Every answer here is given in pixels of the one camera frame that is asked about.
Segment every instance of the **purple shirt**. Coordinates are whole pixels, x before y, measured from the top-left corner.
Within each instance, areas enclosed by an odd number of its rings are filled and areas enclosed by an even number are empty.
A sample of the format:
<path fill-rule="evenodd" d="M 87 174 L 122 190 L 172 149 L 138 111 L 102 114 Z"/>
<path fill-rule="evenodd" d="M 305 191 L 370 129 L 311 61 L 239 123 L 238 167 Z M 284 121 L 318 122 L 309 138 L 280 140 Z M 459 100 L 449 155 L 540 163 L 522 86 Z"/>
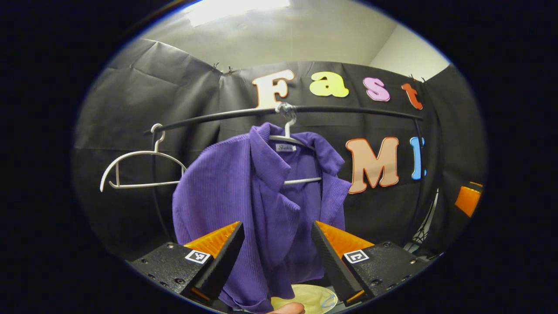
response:
<path fill-rule="evenodd" d="M 324 269 L 310 237 L 314 220 L 345 229 L 343 202 L 350 182 L 337 173 L 343 158 L 313 132 L 291 137 L 295 151 L 276 151 L 270 135 L 285 131 L 268 122 L 248 134 L 216 143 L 198 156 L 172 199 L 179 244 L 242 221 L 245 239 L 219 298 L 254 313 L 273 310 L 271 297 L 294 297 L 291 284 L 318 279 Z M 283 186 L 284 181 L 322 177 Z"/>

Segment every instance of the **ceiling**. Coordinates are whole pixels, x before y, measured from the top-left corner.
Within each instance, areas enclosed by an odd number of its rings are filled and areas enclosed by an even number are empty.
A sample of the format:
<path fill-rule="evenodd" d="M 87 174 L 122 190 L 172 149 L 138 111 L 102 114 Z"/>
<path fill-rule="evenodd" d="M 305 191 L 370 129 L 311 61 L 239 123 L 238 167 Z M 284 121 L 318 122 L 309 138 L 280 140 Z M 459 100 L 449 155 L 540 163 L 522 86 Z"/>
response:
<path fill-rule="evenodd" d="M 186 14 L 187 9 L 173 13 L 140 38 L 172 45 L 211 65 L 219 62 L 220 70 L 289 61 L 369 65 L 397 26 L 351 0 L 290 0 L 288 7 L 252 10 L 196 27 Z"/>

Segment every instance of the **yellow plate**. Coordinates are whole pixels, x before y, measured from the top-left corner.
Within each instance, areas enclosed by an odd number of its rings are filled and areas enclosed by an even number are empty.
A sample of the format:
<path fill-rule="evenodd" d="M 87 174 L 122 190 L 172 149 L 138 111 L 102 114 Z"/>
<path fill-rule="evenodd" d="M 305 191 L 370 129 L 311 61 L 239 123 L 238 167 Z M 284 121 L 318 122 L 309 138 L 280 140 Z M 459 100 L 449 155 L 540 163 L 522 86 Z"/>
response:
<path fill-rule="evenodd" d="M 293 299 L 271 298 L 274 310 L 285 304 L 298 302 L 304 305 L 306 314 L 324 314 L 337 305 L 337 295 L 327 288 L 310 284 L 293 284 L 292 290 L 295 292 Z"/>

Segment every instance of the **white wall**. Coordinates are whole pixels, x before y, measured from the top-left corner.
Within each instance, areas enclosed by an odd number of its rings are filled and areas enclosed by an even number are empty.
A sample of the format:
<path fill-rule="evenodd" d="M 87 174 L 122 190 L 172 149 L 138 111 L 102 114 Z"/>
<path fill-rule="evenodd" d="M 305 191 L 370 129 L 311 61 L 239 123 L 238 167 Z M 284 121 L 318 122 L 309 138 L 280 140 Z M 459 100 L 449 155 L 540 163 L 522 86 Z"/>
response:
<path fill-rule="evenodd" d="M 369 66 L 428 80 L 449 64 L 428 42 L 398 24 Z"/>
<path fill-rule="evenodd" d="M 350 0 L 291 0 L 289 7 L 251 10 L 196 27 L 186 12 L 158 21 L 141 38 L 164 42 L 208 64 L 219 62 L 223 71 L 296 61 L 368 65 L 397 26 L 382 12 Z"/>

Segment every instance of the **orange object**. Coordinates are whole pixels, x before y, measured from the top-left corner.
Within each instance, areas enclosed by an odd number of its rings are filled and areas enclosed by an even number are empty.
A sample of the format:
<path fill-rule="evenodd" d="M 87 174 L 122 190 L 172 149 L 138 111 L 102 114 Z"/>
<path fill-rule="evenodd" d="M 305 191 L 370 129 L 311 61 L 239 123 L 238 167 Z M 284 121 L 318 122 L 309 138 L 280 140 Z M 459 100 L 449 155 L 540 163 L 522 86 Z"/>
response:
<path fill-rule="evenodd" d="M 417 110 L 422 110 L 422 103 L 417 99 L 417 91 L 411 87 L 409 83 L 405 83 L 401 85 L 401 88 L 407 92 L 407 96 L 409 97 L 409 101 L 411 105 Z"/>
<path fill-rule="evenodd" d="M 227 242 L 239 223 L 239 221 L 231 223 L 226 227 L 217 229 L 210 234 L 206 234 L 194 241 L 186 243 L 184 246 L 196 251 L 211 254 L 213 255 L 213 258 L 217 258 L 217 255 L 219 255 L 223 245 Z"/>
<path fill-rule="evenodd" d="M 351 303 L 355 300 L 357 300 L 359 297 L 364 295 L 364 290 L 361 290 L 359 293 L 355 294 L 354 296 L 350 297 L 347 299 L 347 303 Z"/>
<path fill-rule="evenodd" d="M 199 291 L 196 287 L 192 287 L 192 292 L 194 292 L 198 296 L 202 297 L 206 301 L 210 300 L 210 298 L 208 296 L 206 296 L 202 291 Z"/>
<path fill-rule="evenodd" d="M 342 256 L 345 253 L 362 250 L 374 245 L 374 243 L 370 243 L 323 222 L 316 221 L 316 223 L 320 226 L 321 231 L 329 241 L 329 244 L 331 244 L 333 250 L 335 250 L 337 256 L 339 256 L 339 259 L 342 259 Z"/>
<path fill-rule="evenodd" d="M 469 187 L 461 187 L 459 195 L 457 196 L 457 201 L 455 201 L 455 205 L 465 214 L 467 214 L 467 216 L 471 217 L 479 202 L 480 193 L 480 191 L 476 191 L 475 189 Z"/>

